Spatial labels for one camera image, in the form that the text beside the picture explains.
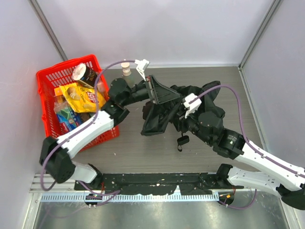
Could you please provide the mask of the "black folding umbrella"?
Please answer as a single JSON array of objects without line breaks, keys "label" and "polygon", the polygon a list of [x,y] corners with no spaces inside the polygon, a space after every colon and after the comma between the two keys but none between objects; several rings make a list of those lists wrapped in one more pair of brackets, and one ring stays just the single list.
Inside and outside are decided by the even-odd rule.
[{"label": "black folding umbrella", "polygon": [[[200,95],[218,85],[220,85],[219,81],[212,81],[202,87],[192,85],[171,86],[172,89],[180,94],[180,98],[164,104],[153,104],[151,101],[148,101],[142,109],[142,117],[145,122],[141,135],[153,136],[163,134],[169,123],[175,127],[175,116],[179,108],[184,108],[184,97],[191,93]],[[224,130],[223,118],[225,111],[214,104],[219,91],[220,89],[218,88],[201,97],[202,103],[197,111],[187,117],[190,125],[189,132],[193,133],[208,146],[213,146]]]}]

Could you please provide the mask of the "red plastic basket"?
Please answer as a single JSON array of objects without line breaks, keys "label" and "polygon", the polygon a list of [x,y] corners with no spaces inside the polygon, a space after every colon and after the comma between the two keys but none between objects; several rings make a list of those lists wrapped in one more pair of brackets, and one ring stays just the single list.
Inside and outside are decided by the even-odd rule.
[{"label": "red plastic basket", "polygon": [[42,105],[42,121],[46,136],[57,138],[66,133],[53,110],[54,103],[56,102],[54,89],[60,85],[73,83],[72,72],[80,63],[86,64],[97,73],[102,71],[96,56],[90,54],[80,58],[63,61],[36,73],[38,94]]}]

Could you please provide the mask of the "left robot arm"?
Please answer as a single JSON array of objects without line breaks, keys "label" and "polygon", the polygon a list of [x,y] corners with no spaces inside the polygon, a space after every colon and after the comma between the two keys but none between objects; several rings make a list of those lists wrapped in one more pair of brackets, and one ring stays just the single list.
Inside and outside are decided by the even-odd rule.
[{"label": "left robot arm", "polygon": [[99,171],[94,166],[72,162],[77,153],[99,135],[121,123],[129,114],[126,105],[146,99],[150,99],[153,104],[164,105],[181,99],[180,94],[171,88],[160,84],[147,88],[146,84],[142,82],[140,86],[130,88],[122,78],[113,80],[109,100],[92,118],[58,138],[49,136],[44,139],[40,156],[43,171],[50,174],[58,184],[68,179],[99,184]]}]

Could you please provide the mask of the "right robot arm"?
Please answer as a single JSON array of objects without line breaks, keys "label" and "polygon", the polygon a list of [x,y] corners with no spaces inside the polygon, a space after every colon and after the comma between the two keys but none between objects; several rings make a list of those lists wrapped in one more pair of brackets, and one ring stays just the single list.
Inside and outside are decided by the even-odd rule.
[{"label": "right robot arm", "polygon": [[178,112],[172,123],[183,133],[189,131],[218,155],[256,168],[256,172],[222,165],[218,175],[226,183],[263,190],[280,197],[298,210],[305,209],[305,169],[266,152],[240,133],[227,129],[222,116],[212,111],[186,116]]}]

